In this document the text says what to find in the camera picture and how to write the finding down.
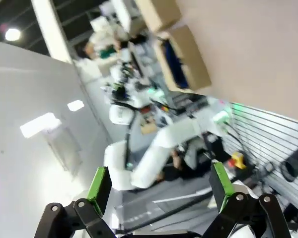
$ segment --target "screw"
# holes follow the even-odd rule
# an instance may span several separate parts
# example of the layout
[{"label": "screw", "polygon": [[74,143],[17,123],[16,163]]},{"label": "screw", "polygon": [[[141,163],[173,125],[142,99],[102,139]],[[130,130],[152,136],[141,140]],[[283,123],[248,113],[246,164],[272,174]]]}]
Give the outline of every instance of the screw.
[{"label": "screw", "polygon": [[238,196],[236,196],[236,199],[237,199],[238,201],[241,201],[241,200],[244,199],[244,196],[243,196],[242,194],[239,194]]},{"label": "screw", "polygon": [[264,202],[270,202],[270,197],[264,197]]}]

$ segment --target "bright round light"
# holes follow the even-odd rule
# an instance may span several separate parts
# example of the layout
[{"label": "bright round light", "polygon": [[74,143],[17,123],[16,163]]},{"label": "bright round light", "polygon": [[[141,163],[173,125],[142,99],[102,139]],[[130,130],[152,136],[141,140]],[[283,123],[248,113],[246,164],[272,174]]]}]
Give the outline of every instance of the bright round light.
[{"label": "bright round light", "polygon": [[5,39],[7,41],[16,41],[20,39],[20,36],[21,36],[21,32],[18,29],[10,28],[5,33]]}]

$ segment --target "metal slatted surface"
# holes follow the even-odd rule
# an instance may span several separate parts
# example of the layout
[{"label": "metal slatted surface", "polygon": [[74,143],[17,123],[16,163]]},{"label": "metal slatted surface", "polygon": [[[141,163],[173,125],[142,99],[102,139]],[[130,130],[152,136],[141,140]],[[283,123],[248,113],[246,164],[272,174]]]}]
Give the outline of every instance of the metal slatted surface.
[{"label": "metal slatted surface", "polygon": [[[272,112],[240,104],[231,104],[233,127],[239,139],[256,157],[255,164],[273,162],[277,170],[266,178],[269,186],[298,208],[298,178],[287,182],[279,169],[280,163],[298,148],[298,121]],[[232,154],[242,149],[233,138],[224,140],[225,150]]]}]

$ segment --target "black cylinder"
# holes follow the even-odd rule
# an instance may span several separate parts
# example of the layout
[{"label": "black cylinder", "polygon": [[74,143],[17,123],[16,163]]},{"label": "black cylinder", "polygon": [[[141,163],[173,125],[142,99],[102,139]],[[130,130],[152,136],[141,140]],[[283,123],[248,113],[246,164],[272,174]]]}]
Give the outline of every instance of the black cylinder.
[{"label": "black cylinder", "polygon": [[298,177],[298,149],[281,163],[280,170],[288,182],[293,182]]}]

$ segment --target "white pillar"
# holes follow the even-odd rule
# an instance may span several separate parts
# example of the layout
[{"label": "white pillar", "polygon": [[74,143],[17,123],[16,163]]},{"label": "white pillar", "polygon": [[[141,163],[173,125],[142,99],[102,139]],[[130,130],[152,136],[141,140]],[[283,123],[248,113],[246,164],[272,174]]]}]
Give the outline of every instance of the white pillar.
[{"label": "white pillar", "polygon": [[70,52],[50,0],[31,0],[31,2],[50,56],[71,63]]}]

